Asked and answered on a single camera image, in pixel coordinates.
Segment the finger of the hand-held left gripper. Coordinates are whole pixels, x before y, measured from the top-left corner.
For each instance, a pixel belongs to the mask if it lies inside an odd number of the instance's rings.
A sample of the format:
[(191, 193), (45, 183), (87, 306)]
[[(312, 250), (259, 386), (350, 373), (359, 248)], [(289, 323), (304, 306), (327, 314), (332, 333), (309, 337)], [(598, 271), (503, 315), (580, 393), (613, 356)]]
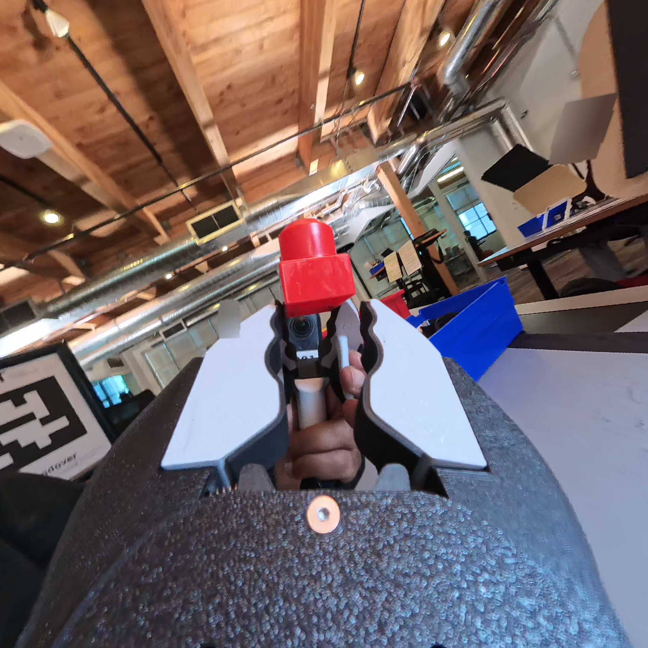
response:
[(352, 302), (333, 308), (327, 322), (327, 372), (337, 361), (337, 339), (346, 338), (349, 351), (358, 351), (363, 345), (358, 309)]
[(295, 373), (297, 371), (296, 351), (293, 343), (290, 341), (290, 318), (286, 315), (285, 308), (280, 309), (281, 324), (281, 343), (280, 350), (282, 353), (282, 366), (285, 373)]

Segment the red toy block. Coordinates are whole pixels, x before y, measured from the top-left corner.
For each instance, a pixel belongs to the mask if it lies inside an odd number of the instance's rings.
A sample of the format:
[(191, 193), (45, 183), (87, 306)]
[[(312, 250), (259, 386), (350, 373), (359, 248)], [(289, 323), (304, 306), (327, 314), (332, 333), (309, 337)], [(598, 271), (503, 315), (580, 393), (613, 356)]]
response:
[(288, 318), (333, 311), (355, 292), (348, 253), (338, 253), (333, 229), (313, 218), (279, 235), (279, 277)]

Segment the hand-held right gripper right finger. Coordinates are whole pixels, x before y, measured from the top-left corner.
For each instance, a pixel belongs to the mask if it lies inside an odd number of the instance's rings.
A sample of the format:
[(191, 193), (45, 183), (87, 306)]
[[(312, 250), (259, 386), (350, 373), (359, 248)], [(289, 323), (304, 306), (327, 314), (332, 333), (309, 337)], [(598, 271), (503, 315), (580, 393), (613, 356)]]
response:
[(433, 491), (438, 469), (481, 474), (487, 460), (441, 353), (382, 302), (360, 307), (366, 371), (354, 440), (379, 476)]

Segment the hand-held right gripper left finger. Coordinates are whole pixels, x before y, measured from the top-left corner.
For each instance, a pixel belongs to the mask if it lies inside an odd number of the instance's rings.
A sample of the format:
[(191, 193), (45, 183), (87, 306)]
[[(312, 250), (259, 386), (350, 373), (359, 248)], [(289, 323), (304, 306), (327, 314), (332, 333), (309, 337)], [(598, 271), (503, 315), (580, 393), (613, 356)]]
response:
[(161, 460), (164, 471), (214, 468), (218, 487), (247, 465), (272, 470), (288, 449), (281, 304), (243, 320), (206, 352)]

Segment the white ceiling access point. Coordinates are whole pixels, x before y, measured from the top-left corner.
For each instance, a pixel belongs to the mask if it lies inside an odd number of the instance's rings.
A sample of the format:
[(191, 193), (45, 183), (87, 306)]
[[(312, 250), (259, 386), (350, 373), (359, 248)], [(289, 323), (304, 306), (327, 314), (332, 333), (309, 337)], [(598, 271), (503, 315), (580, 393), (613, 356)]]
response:
[(52, 146), (51, 140), (40, 129), (25, 120), (1, 123), (1, 148), (17, 158), (39, 158)]

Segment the wooden office desk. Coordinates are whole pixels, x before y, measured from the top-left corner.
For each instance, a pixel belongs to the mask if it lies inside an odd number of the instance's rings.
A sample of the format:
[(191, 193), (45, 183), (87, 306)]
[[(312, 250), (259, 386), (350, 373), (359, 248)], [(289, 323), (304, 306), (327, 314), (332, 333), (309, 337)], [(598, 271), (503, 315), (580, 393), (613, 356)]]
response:
[(478, 263), (479, 267), (496, 264), (500, 271), (526, 266), (542, 297), (553, 300), (558, 292), (542, 263), (561, 253), (594, 242), (608, 242), (622, 231), (635, 231), (647, 225), (647, 195), (632, 199), (606, 199), (576, 216), (525, 239), (514, 247), (505, 247)]

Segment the blue plastic bin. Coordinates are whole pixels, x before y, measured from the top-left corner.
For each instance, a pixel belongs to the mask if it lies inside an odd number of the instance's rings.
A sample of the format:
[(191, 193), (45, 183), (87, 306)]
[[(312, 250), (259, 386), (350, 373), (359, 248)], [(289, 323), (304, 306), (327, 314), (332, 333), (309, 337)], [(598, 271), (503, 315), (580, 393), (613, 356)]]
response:
[(406, 320), (417, 328), (440, 318), (446, 323), (429, 341), (475, 382), (523, 332), (506, 276), (425, 306)]

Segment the ceiling light bulb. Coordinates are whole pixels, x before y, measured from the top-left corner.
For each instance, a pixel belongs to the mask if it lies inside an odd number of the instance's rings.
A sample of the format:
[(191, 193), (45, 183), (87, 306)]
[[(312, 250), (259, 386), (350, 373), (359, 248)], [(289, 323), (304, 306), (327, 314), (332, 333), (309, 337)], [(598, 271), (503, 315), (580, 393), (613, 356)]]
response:
[(52, 8), (42, 10), (45, 16), (48, 28), (54, 37), (65, 39), (70, 34), (70, 23), (60, 13), (54, 11)]

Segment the fiducial marker sign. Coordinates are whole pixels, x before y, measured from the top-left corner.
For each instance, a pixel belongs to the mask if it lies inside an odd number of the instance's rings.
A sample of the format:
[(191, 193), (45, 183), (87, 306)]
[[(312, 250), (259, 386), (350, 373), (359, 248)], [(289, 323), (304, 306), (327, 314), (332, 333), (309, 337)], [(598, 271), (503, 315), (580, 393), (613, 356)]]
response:
[(1, 359), (1, 472), (75, 480), (115, 433), (65, 343)]

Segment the red storage tote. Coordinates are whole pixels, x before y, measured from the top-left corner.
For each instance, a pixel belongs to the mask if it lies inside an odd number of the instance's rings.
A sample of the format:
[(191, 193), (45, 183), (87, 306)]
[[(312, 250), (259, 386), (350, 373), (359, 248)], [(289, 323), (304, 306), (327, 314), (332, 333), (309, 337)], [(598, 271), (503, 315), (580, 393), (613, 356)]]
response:
[(411, 316), (404, 290), (398, 290), (388, 296), (384, 296), (380, 298), (380, 302), (405, 320)]

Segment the black flag panel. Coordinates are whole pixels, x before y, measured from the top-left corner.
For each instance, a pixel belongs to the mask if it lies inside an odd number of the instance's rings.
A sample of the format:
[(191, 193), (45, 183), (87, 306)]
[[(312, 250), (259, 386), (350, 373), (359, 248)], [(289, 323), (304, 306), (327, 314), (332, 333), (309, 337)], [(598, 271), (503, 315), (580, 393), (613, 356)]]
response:
[(587, 190), (586, 180), (569, 165), (552, 165), (521, 144), (490, 166), (481, 180), (512, 192), (514, 201), (534, 216)]

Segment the silver air duct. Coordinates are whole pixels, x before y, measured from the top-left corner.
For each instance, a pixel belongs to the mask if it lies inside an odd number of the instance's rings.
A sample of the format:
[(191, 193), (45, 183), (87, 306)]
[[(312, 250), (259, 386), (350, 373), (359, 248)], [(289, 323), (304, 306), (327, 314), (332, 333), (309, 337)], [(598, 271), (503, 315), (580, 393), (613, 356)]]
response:
[(425, 146), (450, 140), (450, 136), (466, 134), (470, 129), (490, 123), (500, 116), (509, 102), (500, 98), (488, 102), (468, 115), (426, 130), (421, 134), (410, 134), (379, 148), (365, 148), (339, 160), (334, 165), (311, 175), (309, 178), (290, 185), (287, 190), (273, 198), (253, 204), (244, 218), (215, 233), (205, 242), (194, 237), (185, 237), (165, 244), (161, 251), (137, 259), (114, 271), (92, 280), (80, 293), (61, 297), (53, 305), (45, 307), (43, 332), (36, 334), (36, 341), (44, 341), (58, 334), (73, 323), (77, 323), (130, 293), (140, 293), (168, 271), (178, 271), (199, 262), (200, 259), (218, 253), (222, 247), (233, 247), (241, 240), (254, 235), (261, 236), (278, 223), (293, 220), (307, 213), (317, 213), (321, 206), (334, 204), (329, 211), (337, 211), (342, 201), (340, 196), (356, 190), (370, 177), (377, 167), (393, 158), (400, 158), (397, 172), (403, 173)]

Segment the person's dark clothing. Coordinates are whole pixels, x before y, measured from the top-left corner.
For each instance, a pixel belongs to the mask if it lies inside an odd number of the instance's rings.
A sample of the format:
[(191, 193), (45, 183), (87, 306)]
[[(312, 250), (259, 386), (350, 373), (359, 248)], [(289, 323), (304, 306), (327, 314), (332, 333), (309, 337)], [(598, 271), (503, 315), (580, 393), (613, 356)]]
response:
[(83, 482), (1, 473), (1, 646), (13, 647), (42, 588)]

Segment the ceiling vent grille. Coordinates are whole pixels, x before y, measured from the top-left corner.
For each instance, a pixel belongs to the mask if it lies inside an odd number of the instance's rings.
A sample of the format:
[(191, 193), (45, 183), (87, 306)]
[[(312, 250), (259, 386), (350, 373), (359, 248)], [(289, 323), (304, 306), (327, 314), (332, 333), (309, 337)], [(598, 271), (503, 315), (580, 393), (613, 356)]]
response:
[(193, 239), (206, 242), (244, 223), (235, 201), (226, 202), (186, 221), (185, 225)]

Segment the blue bin with white label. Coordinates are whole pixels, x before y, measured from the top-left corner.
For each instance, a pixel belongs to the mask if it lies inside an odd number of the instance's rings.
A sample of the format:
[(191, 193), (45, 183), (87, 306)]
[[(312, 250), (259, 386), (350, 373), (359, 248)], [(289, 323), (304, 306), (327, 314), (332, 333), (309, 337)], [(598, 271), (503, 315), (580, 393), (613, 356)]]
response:
[(571, 198), (557, 201), (548, 206), (545, 212), (519, 225), (518, 230), (524, 238), (529, 239), (559, 225), (563, 225), (571, 217), (571, 212)]

